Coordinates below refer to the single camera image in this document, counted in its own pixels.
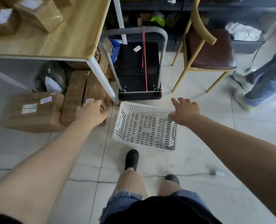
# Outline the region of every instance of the wooden table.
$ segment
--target wooden table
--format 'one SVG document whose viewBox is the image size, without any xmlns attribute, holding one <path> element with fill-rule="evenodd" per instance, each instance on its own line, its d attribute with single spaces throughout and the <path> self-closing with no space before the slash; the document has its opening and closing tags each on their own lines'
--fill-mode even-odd
<svg viewBox="0 0 276 224">
<path fill-rule="evenodd" d="M 118 98 L 108 83 L 94 54 L 98 46 L 111 0 L 77 0 L 60 9 L 64 22 L 47 34 L 22 22 L 14 36 L 0 37 L 0 58 L 84 61 L 94 72 L 115 104 Z M 119 0 L 114 0 L 119 16 Z"/>
</svg>

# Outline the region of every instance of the white label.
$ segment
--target white label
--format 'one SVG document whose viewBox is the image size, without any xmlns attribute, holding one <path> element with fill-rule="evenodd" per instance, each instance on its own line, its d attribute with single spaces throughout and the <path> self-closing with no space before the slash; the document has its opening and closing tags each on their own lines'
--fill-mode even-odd
<svg viewBox="0 0 276 224">
<path fill-rule="evenodd" d="M 23 105 L 23 109 L 24 108 L 36 108 L 37 107 L 37 104 L 31 104 L 31 105 Z"/>
<path fill-rule="evenodd" d="M 41 105 L 44 103 L 50 102 L 50 101 L 52 101 L 52 97 L 43 98 L 43 99 L 41 99 Z"/>
<path fill-rule="evenodd" d="M 22 109 L 22 114 L 33 113 L 36 111 L 37 111 L 36 108 L 24 108 L 24 109 Z"/>
<path fill-rule="evenodd" d="M 12 14 L 12 11 L 12 9 L 0 10 L 0 24 L 4 24 L 8 21 L 10 15 Z"/>
<path fill-rule="evenodd" d="M 21 5 L 24 5 L 29 9 L 35 10 L 43 3 L 44 3 L 43 0 L 23 0 L 21 2 Z"/>
<path fill-rule="evenodd" d="M 134 50 L 135 52 L 138 52 L 140 49 L 141 49 L 141 46 L 137 46 L 137 47 L 134 48 L 133 50 Z"/>
<path fill-rule="evenodd" d="M 89 102 L 93 101 L 94 99 L 91 99 L 91 98 L 87 98 L 85 103 L 89 104 Z"/>
</svg>

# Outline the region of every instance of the person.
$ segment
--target person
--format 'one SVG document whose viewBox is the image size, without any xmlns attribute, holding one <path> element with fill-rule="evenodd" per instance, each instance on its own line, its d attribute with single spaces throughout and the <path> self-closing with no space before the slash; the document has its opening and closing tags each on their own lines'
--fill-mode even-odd
<svg viewBox="0 0 276 224">
<path fill-rule="evenodd" d="M 246 76 L 234 71 L 232 79 L 239 85 L 233 92 L 234 99 L 245 111 L 254 111 L 276 93 L 276 53 L 269 62 Z"/>
<path fill-rule="evenodd" d="M 276 216 L 276 146 L 219 124 L 196 102 L 172 98 L 171 120 L 188 127 Z M 0 223 L 46 223 L 76 163 L 82 143 L 108 115 L 101 101 L 79 108 L 57 138 L 15 166 L 0 180 Z M 130 150 L 116 188 L 100 218 L 106 223 L 220 223 L 195 192 L 167 175 L 158 196 L 148 197 L 136 172 L 139 153 Z"/>
</svg>

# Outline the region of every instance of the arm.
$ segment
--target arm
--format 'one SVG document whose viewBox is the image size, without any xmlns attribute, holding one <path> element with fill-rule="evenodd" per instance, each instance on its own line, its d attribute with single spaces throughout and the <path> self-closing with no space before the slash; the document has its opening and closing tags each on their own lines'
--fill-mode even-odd
<svg viewBox="0 0 276 224">
<path fill-rule="evenodd" d="M 77 161 L 81 146 L 108 113 L 101 101 L 78 108 L 76 121 L 0 180 L 0 214 L 25 224 L 46 223 Z"/>
<path fill-rule="evenodd" d="M 171 120 L 188 127 L 276 216 L 276 146 L 200 114 L 196 102 L 172 98 Z"/>
</svg>

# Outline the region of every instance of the black slipper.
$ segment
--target black slipper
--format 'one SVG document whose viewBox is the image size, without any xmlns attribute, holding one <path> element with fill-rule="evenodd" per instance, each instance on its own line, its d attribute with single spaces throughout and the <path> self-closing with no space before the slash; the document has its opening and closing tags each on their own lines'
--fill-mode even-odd
<svg viewBox="0 0 276 224">
<path fill-rule="evenodd" d="M 134 171 L 137 169 L 139 160 L 139 152 L 136 149 L 128 151 L 127 156 L 125 157 L 125 170 L 129 167 L 132 167 Z"/>
<path fill-rule="evenodd" d="M 166 175 L 165 180 L 169 180 L 169 181 L 175 182 L 180 185 L 178 177 L 176 177 L 176 175 L 174 175 L 174 174 Z"/>
</svg>

